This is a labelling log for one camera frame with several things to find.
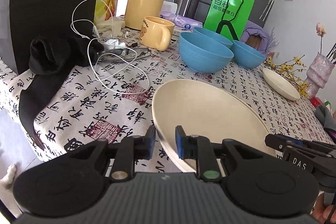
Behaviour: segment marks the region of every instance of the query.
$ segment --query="cartoon bear on mug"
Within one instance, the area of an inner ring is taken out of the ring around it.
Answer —
[[[140,31],[140,39],[141,39],[141,37],[143,37],[145,35],[146,32],[147,32],[147,28],[145,26],[142,26],[141,31]]]

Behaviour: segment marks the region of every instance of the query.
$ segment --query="gray ribbed surface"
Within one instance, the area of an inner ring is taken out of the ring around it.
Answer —
[[[94,207],[62,219],[24,214],[15,224],[314,224],[310,216],[288,220],[250,215],[233,205],[221,188],[200,182],[193,173],[138,173],[112,184]]]

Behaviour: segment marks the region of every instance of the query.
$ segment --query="purple jacket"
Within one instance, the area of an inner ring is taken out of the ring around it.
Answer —
[[[258,51],[267,57],[269,35],[259,25],[247,21],[243,34],[240,37],[240,42],[246,43],[250,35],[258,35],[261,37],[261,42]]]

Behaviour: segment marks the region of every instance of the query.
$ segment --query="tile floor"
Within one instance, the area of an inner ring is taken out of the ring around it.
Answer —
[[[40,163],[42,162],[36,157],[21,127],[9,117],[6,110],[0,110],[0,178],[6,175],[11,164],[16,164],[17,177],[24,170]],[[6,194],[0,198],[5,204],[13,202],[12,195]],[[0,214],[0,224],[3,223],[6,221]]]

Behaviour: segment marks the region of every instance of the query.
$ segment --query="refrigerator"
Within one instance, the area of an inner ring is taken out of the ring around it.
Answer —
[[[268,8],[269,8],[268,4],[271,4],[269,2],[270,2],[270,0],[254,0],[254,5],[253,5],[253,8],[252,8],[252,11],[251,11],[251,14],[250,14],[250,17],[249,17],[248,20],[263,28],[265,23],[266,23],[267,16],[269,14],[269,12],[268,12],[268,14],[266,16],[266,13],[267,13]]]

